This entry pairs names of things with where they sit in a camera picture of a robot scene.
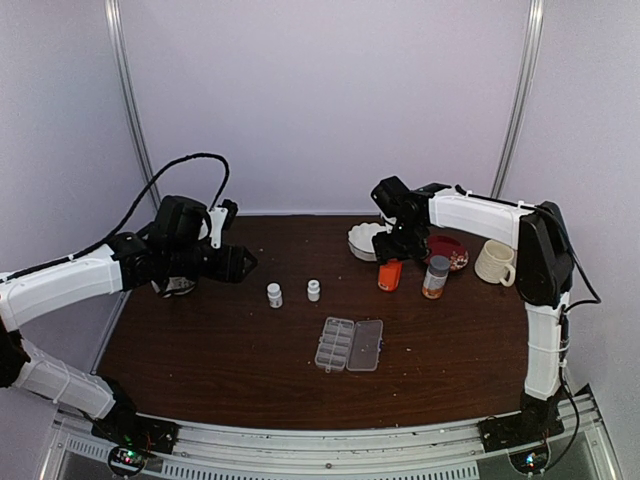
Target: bottle cap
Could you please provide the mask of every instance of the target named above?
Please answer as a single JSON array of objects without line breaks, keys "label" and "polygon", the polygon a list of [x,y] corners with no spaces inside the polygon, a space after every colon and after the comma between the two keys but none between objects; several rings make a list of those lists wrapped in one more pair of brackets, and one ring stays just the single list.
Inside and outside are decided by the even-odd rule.
[{"label": "bottle cap", "polygon": [[307,290],[309,293],[318,293],[320,291],[320,282],[318,280],[309,280]]},{"label": "bottle cap", "polygon": [[267,285],[267,293],[273,297],[280,295],[280,285],[277,283],[270,283]]},{"label": "bottle cap", "polygon": [[451,268],[451,261],[443,255],[434,255],[429,260],[429,270],[433,273],[447,273]]}]

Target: metal base frame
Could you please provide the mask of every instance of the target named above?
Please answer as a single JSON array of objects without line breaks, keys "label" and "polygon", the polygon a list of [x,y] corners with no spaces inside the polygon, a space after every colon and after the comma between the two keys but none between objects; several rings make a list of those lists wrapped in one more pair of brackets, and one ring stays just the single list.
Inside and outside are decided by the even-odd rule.
[{"label": "metal base frame", "polygon": [[[617,465],[610,460],[615,457],[608,439],[602,438],[603,429],[593,428],[602,422],[593,397],[581,395],[576,403],[581,431],[594,437],[593,456],[600,458],[600,478],[620,479]],[[560,403],[559,412],[565,432],[555,438],[568,438],[575,427],[568,401]],[[143,473],[176,480],[438,480],[447,478],[448,473],[450,480],[472,480],[479,478],[477,461],[508,453],[484,451],[477,427],[480,420],[353,431],[260,430],[176,421],[179,432],[173,454],[158,455]],[[91,424],[82,417],[59,411],[38,478],[60,478],[67,452],[106,462],[114,445],[90,432]]]}]

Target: white ceramic bowl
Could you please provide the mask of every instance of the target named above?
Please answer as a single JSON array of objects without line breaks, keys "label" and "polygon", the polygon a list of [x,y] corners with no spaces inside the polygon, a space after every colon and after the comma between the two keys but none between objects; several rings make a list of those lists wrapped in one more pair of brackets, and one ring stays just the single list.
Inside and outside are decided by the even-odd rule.
[{"label": "white ceramic bowl", "polygon": [[380,232],[386,232],[387,227],[379,223],[361,223],[349,230],[349,249],[356,258],[365,262],[375,262],[376,253],[373,249],[373,237]]},{"label": "white ceramic bowl", "polygon": [[356,258],[359,258],[360,260],[364,260],[365,262],[375,262],[376,261],[375,252],[363,252],[359,248],[354,247],[351,242],[349,242],[349,250],[351,250],[351,253],[353,253],[353,255]]}]

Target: plastic compartment box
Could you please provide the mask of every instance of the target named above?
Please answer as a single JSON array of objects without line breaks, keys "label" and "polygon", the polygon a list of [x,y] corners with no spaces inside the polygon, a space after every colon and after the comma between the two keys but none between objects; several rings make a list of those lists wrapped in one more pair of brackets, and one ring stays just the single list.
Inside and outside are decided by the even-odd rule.
[{"label": "plastic compartment box", "polygon": [[372,372],[378,368],[382,320],[354,323],[329,317],[318,343],[315,363],[327,373],[347,370]]}]

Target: mug handle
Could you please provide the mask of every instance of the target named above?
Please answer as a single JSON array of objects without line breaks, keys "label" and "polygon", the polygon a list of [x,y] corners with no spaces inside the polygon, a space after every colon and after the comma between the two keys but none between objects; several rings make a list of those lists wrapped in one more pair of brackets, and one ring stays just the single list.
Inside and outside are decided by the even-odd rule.
[{"label": "mug handle", "polygon": [[516,269],[510,263],[507,263],[504,268],[507,269],[507,274],[500,279],[500,283],[505,287],[510,287],[516,281]]}]

